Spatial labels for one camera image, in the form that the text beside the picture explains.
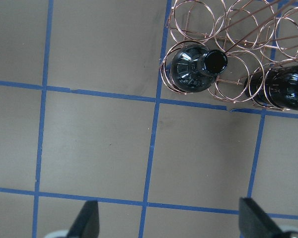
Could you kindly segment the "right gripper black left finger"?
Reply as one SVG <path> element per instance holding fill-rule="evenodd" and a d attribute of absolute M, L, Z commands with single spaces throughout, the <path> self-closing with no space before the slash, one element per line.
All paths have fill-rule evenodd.
<path fill-rule="evenodd" d="M 86 201 L 70 227 L 68 238 L 97 238 L 100 233 L 98 202 Z"/>

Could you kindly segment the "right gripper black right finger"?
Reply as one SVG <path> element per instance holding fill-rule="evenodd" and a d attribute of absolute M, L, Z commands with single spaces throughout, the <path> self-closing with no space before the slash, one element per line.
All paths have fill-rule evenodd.
<path fill-rule="evenodd" d="M 282 238 L 283 231 L 252 198 L 239 199 L 238 227 L 244 238 Z"/>

